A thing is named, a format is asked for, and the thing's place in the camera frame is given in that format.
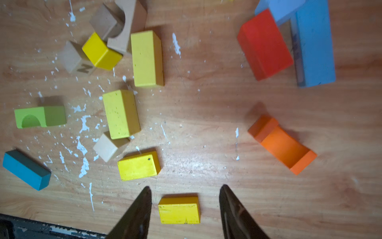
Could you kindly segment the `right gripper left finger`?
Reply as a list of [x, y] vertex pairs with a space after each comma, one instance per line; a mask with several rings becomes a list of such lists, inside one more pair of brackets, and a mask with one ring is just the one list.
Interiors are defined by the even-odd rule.
[[152, 208], [152, 192], [144, 187], [106, 239], [147, 239]]

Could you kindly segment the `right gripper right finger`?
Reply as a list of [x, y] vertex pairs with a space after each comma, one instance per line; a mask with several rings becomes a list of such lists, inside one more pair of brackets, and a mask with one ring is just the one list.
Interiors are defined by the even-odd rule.
[[223, 234], [226, 239], [267, 239], [233, 191], [224, 184], [219, 193]]

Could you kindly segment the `small yellow cube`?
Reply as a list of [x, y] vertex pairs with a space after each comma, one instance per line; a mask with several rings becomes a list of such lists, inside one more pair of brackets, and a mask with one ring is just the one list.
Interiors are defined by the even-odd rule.
[[123, 55], [108, 48], [100, 36], [94, 32], [83, 45], [82, 50], [97, 68], [110, 71], [123, 58]]

